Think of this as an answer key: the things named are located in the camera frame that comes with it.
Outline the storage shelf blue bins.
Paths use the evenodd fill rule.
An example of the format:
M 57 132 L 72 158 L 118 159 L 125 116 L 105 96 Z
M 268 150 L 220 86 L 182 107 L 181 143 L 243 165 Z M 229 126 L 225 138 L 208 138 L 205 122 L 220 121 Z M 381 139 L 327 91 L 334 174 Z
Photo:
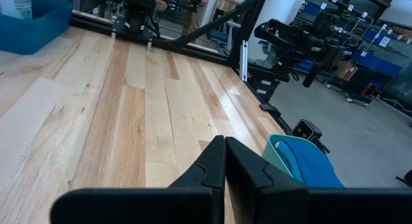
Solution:
M 304 0 L 296 17 L 299 24 L 313 24 L 323 12 L 335 16 L 333 28 L 344 38 L 344 52 L 337 69 L 320 74 L 328 89 L 337 89 L 348 103 L 367 107 L 373 99 L 403 108 L 394 84 L 412 61 L 412 34 L 404 27 L 385 23 L 378 16 L 388 4 L 375 0 Z

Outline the wooden board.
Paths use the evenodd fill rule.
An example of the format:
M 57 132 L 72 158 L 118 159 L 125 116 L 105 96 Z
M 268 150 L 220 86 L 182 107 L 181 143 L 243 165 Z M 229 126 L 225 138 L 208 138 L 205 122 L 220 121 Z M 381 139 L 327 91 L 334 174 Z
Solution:
M 235 0 L 216 0 L 211 15 L 211 21 L 213 21 L 219 15 L 229 13 L 230 11 L 235 9 L 239 4 L 240 2 L 237 2 Z

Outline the blue sponge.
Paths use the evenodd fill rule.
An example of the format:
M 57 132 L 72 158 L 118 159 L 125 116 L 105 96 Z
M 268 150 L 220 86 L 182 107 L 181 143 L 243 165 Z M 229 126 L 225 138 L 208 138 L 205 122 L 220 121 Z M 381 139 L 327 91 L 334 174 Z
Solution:
M 292 176 L 309 187 L 344 188 L 328 157 L 301 138 L 278 141 L 275 150 Z

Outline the grey office chair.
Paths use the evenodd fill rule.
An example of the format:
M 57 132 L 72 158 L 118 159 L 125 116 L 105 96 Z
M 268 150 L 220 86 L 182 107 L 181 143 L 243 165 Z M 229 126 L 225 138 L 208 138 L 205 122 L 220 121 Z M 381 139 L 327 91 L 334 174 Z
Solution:
M 240 28 L 240 24 L 227 21 L 223 24 L 222 31 L 213 29 L 207 33 L 207 38 L 222 46 L 224 50 L 231 51 L 234 37 Z

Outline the small teal plastic bin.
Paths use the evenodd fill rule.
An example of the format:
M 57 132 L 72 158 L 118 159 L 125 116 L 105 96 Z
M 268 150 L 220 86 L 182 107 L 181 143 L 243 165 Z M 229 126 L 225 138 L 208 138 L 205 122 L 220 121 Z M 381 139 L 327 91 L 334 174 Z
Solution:
M 315 160 L 321 155 L 324 153 L 304 138 L 273 134 L 268 137 L 262 157 L 287 175 L 302 182 L 299 164 L 303 166 L 304 160 Z

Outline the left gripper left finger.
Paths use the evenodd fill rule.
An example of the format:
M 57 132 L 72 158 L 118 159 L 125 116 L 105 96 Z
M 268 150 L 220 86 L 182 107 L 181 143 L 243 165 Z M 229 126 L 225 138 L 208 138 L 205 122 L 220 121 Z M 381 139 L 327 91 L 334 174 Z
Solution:
M 215 136 L 170 186 L 78 189 L 51 207 L 51 224 L 223 224 L 225 138 Z

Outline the blue tray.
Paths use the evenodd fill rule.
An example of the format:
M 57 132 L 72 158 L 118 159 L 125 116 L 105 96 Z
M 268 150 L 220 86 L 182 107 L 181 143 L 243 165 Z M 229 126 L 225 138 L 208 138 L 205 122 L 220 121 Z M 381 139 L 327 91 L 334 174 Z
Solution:
M 37 52 L 69 28 L 72 10 L 69 0 L 32 0 L 32 20 L 0 12 L 0 50 L 20 55 Z

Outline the person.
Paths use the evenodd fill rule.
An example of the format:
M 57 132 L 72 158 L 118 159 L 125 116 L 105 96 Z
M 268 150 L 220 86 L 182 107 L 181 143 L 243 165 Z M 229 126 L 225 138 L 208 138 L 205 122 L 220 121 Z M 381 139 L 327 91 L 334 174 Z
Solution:
M 200 28 L 209 0 L 200 0 L 197 11 L 187 10 L 183 18 L 182 35 L 189 35 Z

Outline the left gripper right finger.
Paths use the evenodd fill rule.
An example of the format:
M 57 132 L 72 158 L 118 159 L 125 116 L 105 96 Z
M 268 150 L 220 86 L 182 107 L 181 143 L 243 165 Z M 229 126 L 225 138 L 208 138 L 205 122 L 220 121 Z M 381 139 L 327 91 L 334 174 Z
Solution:
M 412 224 L 412 189 L 318 189 L 233 137 L 226 177 L 237 224 Z

